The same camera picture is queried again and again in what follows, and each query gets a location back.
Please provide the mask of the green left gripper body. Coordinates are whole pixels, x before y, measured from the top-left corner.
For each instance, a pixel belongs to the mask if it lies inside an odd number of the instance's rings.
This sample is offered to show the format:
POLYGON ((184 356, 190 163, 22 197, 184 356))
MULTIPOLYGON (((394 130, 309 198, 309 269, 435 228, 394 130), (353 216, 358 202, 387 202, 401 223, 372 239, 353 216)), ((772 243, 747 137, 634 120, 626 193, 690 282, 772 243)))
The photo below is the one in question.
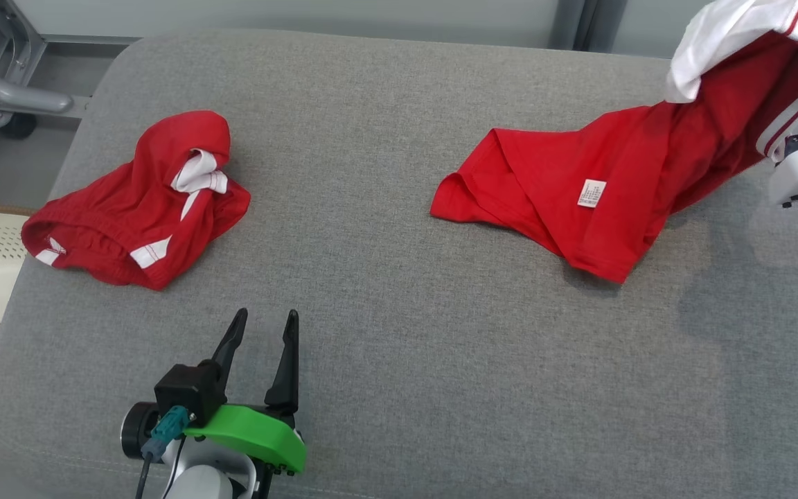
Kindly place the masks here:
POLYGON ((212 440, 288 473, 306 471, 308 452, 300 434, 246 405, 222 405, 205 426, 188 426, 184 435, 212 440))

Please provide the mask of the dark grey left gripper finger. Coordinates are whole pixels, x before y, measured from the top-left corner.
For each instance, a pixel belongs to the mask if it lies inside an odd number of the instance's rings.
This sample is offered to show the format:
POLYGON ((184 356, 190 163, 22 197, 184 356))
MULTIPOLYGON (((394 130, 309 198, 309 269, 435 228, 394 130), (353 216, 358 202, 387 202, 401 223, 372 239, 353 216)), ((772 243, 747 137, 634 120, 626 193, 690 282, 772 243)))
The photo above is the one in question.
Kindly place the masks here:
POLYGON ((248 312, 246 308, 238 310, 211 359, 216 373, 215 391, 222 397, 226 396, 225 389, 230 376, 233 358, 238 347, 240 347, 242 343, 247 324, 247 316, 248 312))
POLYGON ((283 334, 284 348, 274 381, 264 397, 267 414, 292 418, 300 404, 300 315, 290 310, 283 334))

